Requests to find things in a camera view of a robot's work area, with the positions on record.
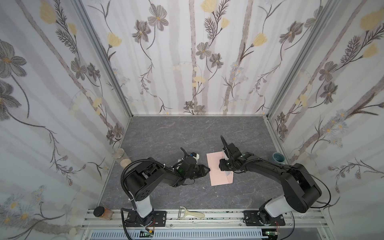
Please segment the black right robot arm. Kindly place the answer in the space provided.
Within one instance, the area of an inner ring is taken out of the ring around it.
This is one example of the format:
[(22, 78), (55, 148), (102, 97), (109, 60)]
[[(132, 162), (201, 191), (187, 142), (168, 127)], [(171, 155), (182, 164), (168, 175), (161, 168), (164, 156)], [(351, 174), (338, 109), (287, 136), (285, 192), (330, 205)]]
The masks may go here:
[(306, 213), (309, 209), (322, 209), (331, 203), (332, 195), (327, 185), (324, 185), (329, 193), (329, 200), (321, 207), (314, 207), (322, 196), (322, 190), (316, 183), (316, 176), (310, 174), (301, 164), (285, 165), (274, 164), (256, 155), (241, 151), (233, 144), (228, 144), (223, 136), (223, 152), (225, 157), (220, 160), (221, 171), (232, 171), (237, 174), (252, 172), (260, 174), (279, 183), (283, 188), (283, 195), (266, 201), (252, 216), (245, 216), (245, 223), (256, 226), (277, 225), (283, 220), (284, 213)]

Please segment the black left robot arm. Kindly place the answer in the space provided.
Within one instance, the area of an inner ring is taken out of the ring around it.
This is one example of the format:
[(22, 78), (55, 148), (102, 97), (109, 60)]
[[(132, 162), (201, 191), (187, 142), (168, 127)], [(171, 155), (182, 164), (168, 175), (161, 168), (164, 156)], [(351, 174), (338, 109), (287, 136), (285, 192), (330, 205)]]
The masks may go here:
[(152, 224), (155, 219), (150, 194), (165, 183), (173, 188), (186, 185), (187, 180), (205, 177), (210, 168), (198, 164), (195, 156), (185, 155), (178, 163), (168, 167), (153, 158), (137, 160), (126, 166), (121, 174), (120, 183), (129, 197), (136, 212), (136, 223), (141, 226)]

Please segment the pink paper envelope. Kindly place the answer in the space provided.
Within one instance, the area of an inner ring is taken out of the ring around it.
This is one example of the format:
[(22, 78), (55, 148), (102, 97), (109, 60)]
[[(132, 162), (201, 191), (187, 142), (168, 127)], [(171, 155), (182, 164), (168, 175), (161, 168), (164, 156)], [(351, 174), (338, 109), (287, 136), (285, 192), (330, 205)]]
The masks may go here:
[(209, 175), (211, 186), (220, 186), (233, 183), (234, 176), (232, 178), (227, 178), (225, 171), (221, 171), (219, 168), (220, 159), (224, 158), (225, 154), (223, 152), (207, 154), (208, 167), (210, 168)]

